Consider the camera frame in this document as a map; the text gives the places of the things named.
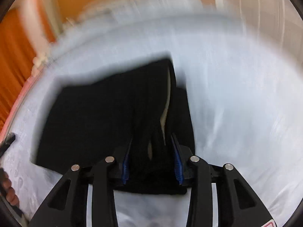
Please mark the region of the person left hand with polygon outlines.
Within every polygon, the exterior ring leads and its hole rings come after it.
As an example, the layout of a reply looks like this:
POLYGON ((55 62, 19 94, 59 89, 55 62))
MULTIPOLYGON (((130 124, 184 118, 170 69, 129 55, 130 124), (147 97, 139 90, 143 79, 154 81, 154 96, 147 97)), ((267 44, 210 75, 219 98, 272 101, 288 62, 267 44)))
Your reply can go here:
POLYGON ((8 203, 10 203, 12 206, 19 207, 19 198, 16 195, 14 188, 12 187, 12 182, 9 179, 8 174, 3 170, 3 168, 1 168, 1 185, 6 192, 6 200, 8 203))

